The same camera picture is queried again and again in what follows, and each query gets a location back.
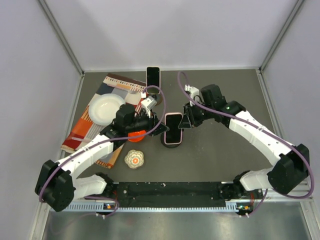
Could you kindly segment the pink-cased phone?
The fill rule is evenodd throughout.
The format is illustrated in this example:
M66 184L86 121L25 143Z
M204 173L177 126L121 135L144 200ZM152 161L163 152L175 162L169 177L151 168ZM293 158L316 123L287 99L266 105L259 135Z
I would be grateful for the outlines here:
M164 124L169 128L164 133L164 143L166 145L178 145L182 142L182 130L179 124L183 119L183 114L180 112L168 112L165 114Z

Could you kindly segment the black round-base camera stand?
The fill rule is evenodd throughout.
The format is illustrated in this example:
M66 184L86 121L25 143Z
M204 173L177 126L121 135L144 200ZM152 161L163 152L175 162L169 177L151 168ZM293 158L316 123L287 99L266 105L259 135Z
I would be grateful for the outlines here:
M178 148L178 147L181 145L181 143L166 144L166 143L165 143L165 136L164 136L164 135L161 135L160 141L161 141L161 144L162 144L164 147L168 148L168 149L175 149L175 148Z

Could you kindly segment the grey phone stand wooden base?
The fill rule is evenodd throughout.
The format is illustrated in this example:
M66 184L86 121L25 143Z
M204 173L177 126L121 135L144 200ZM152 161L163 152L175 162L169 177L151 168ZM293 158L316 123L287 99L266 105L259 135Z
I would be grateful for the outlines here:
M160 105L163 101L161 94L150 94L150 96L156 101L156 106Z

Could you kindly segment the white-cased smartphone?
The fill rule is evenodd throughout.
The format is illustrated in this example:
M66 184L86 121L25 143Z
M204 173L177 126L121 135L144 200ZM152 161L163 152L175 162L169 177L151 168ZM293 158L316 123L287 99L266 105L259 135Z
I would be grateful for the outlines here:
M157 66L148 66L146 68L146 85L161 87L161 71ZM150 95L158 95L160 91L157 88L150 87L146 90Z

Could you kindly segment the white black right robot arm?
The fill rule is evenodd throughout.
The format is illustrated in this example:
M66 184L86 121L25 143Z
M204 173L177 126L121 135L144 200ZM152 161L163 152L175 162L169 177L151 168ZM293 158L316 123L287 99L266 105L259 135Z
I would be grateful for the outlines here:
M287 195L309 176L310 152L305 145L295 146L272 133L240 103L227 102L217 85L197 89L187 84L182 91L189 103L183 106L179 128L195 128L203 121L213 119L242 136L271 164L270 168L237 175L233 180L233 192L237 197L245 198L258 189L273 189Z

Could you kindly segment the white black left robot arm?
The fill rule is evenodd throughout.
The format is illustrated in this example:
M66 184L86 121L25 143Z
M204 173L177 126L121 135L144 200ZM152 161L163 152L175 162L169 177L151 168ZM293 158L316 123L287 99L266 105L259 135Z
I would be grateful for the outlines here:
M132 105L121 105L111 124L93 140L65 158L56 162L48 160L42 165L35 186L39 201L60 212L72 201L87 196L109 198L114 191L110 178L101 173L85 178L79 178L79 175L121 147L130 139L130 133L144 131L145 135L156 136L168 130L169 127L151 110L136 114Z

